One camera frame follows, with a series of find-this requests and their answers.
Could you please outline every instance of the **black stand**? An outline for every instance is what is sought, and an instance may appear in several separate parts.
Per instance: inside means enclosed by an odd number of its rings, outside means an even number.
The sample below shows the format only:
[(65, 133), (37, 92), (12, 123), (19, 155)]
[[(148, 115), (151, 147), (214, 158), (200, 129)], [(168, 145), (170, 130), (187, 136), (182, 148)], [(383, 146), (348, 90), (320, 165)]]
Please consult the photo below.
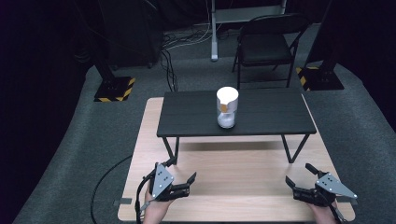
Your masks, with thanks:
[(78, 22), (78, 27), (86, 41), (88, 51), (92, 57), (92, 62), (96, 66), (103, 81), (99, 90), (95, 94), (95, 102), (112, 102), (124, 101), (128, 99), (134, 85), (134, 78), (131, 77), (114, 77), (108, 64), (105, 61), (102, 51), (98, 48), (97, 43), (92, 38), (92, 34), (87, 22), (84, 20), (78, 5), (73, 1), (73, 11)]

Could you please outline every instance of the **chair seat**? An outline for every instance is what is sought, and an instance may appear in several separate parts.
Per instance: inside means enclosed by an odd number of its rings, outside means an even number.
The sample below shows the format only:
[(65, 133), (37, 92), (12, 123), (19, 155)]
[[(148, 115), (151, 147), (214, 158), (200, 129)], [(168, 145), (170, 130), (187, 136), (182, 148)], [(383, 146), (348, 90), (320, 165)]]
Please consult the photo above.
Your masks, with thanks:
[(244, 66), (290, 63), (292, 55), (283, 35), (246, 35), (241, 41)]

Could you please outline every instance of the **table leg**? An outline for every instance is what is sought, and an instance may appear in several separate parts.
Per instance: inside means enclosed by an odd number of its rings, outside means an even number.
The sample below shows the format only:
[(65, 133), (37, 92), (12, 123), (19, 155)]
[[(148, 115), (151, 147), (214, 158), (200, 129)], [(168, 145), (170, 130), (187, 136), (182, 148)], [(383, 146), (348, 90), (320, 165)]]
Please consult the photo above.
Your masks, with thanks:
[(177, 164), (177, 157), (178, 157), (179, 137), (176, 138), (175, 155), (173, 154), (172, 148), (169, 145), (168, 139), (166, 137), (163, 137), (163, 142), (165, 143), (165, 147), (166, 147), (166, 150), (168, 151), (169, 158), (173, 158), (173, 157), (176, 158), (175, 163), (174, 163), (174, 165), (176, 165)]
[(285, 134), (281, 134), (281, 136), (282, 136), (283, 146), (285, 147), (285, 150), (286, 150), (286, 155), (288, 156), (288, 161), (289, 161), (289, 163), (294, 163), (294, 161), (297, 159), (297, 156), (298, 156), (298, 154), (300, 153), (301, 149), (303, 149), (303, 146), (304, 146), (306, 140), (308, 139), (309, 134), (306, 134), (306, 135), (304, 136), (304, 138), (303, 138), (303, 140), (301, 141), (300, 145), (297, 147), (297, 150), (296, 150), (296, 152), (294, 153), (293, 158), (292, 158), (291, 155), (290, 155), (288, 143), (286, 142), (286, 138), (285, 138)]

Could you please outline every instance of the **table top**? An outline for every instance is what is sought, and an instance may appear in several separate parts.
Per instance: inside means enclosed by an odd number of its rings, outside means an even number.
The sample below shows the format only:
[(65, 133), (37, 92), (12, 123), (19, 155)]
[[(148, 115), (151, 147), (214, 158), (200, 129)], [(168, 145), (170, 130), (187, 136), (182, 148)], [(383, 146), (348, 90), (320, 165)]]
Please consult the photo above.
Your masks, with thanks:
[[(135, 220), (134, 199), (142, 176), (152, 171), (155, 162), (169, 159), (163, 140), (156, 135), (162, 105), (163, 98), (147, 102), (122, 193), (122, 198), (132, 202), (120, 205), (122, 221)], [(300, 134), (288, 135), (290, 148), (297, 148), (302, 138)], [(173, 145), (176, 138), (168, 141)], [(319, 132), (311, 134), (293, 164), (285, 160), (278, 135), (184, 137), (180, 152), (177, 165), (167, 168), (175, 177), (173, 184), (185, 183), (194, 172), (197, 176), (190, 196), (175, 200), (163, 221), (313, 221), (308, 206), (293, 200), (285, 176), (297, 187), (313, 188), (317, 177), (304, 168), (309, 162), (339, 178)], [(347, 220), (355, 218), (350, 203), (338, 203), (338, 208)]]
[(216, 91), (167, 92), (157, 136), (227, 136), (315, 133), (298, 89), (240, 90), (235, 125), (217, 123)]

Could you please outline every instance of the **black curtain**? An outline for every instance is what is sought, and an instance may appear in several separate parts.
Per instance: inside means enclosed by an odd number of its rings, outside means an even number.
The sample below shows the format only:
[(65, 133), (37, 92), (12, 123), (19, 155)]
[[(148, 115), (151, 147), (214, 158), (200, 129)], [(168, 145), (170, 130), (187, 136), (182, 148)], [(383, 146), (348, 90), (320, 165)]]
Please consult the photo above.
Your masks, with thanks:
[(63, 1), (0, 6), (0, 223), (13, 221), (46, 170), (91, 66), (77, 60), (69, 9)]
[(337, 62), (356, 75), (396, 130), (396, 25), (393, 1), (332, 0), (308, 63)]

